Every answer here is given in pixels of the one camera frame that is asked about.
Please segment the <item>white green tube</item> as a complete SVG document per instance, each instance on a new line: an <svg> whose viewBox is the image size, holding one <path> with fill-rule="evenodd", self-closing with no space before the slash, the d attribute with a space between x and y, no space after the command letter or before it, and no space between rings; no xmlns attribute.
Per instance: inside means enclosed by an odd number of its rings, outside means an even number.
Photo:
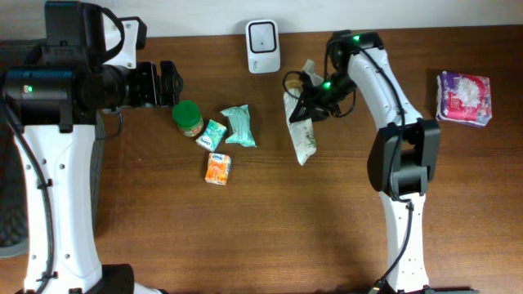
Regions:
<svg viewBox="0 0 523 294"><path fill-rule="evenodd" d="M297 156L297 161L301 166L303 166L307 159L316 151L313 122L310 118L300 122L289 121L292 112L297 106L297 97L302 93L302 86L301 83L295 79L285 82L284 85L288 89L288 92L284 93L286 123Z"/></svg>

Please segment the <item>teal wipes packet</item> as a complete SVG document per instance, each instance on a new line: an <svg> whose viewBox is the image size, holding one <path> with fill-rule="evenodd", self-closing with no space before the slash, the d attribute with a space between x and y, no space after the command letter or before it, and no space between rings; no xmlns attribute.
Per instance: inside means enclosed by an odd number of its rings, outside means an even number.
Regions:
<svg viewBox="0 0 523 294"><path fill-rule="evenodd" d="M227 144L239 144L243 147L256 147L250 127L248 105L223 109L221 114L228 118L231 135L226 138Z"/></svg>

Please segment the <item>small teal tissue pack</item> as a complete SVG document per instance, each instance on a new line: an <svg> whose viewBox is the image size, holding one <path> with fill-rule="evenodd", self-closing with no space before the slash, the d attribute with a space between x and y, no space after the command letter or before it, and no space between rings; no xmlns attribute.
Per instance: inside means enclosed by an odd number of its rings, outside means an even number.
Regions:
<svg viewBox="0 0 523 294"><path fill-rule="evenodd" d="M203 134L196 139L196 144L209 152L214 152L227 132L227 127L212 119L209 120Z"/></svg>

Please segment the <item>orange tissue pack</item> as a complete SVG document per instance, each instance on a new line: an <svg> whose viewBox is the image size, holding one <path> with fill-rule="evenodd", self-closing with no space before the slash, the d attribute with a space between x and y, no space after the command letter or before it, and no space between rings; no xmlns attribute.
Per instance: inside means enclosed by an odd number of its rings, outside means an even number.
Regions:
<svg viewBox="0 0 523 294"><path fill-rule="evenodd" d="M205 181L215 185L226 185L230 173L231 158L226 154L210 153Z"/></svg>

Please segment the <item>red purple tissue pack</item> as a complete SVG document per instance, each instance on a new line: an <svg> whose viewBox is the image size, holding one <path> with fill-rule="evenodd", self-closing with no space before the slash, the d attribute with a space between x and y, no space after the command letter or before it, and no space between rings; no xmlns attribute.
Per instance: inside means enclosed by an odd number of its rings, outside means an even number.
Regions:
<svg viewBox="0 0 523 294"><path fill-rule="evenodd" d="M493 117L489 78L443 71L436 84L437 120L485 127Z"/></svg>

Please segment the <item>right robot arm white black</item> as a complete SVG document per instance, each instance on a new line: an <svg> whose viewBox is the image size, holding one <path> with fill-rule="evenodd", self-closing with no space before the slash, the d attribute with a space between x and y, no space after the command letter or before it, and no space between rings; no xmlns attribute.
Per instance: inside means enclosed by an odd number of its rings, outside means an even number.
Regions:
<svg viewBox="0 0 523 294"><path fill-rule="evenodd" d="M324 64L334 73L319 76L307 61L297 81L283 80L289 130L306 132L314 122L342 118L340 102L349 94L363 96L377 129L368 178L382 201L387 227L387 270L370 292L433 293L424 264L422 218L436 171L438 122L424 119L409 102L378 33L333 33Z"/></svg>

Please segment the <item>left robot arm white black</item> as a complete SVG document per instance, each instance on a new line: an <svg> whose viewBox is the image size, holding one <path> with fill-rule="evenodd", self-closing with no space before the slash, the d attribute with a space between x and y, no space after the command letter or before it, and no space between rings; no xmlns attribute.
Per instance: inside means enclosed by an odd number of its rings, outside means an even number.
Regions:
<svg viewBox="0 0 523 294"><path fill-rule="evenodd" d="M48 1L44 16L44 40L1 78L1 112L14 133L28 209L22 290L149 294L130 265L100 262L92 178L107 139L100 111L174 105L174 64L136 60L147 34L137 16L80 1Z"/></svg>

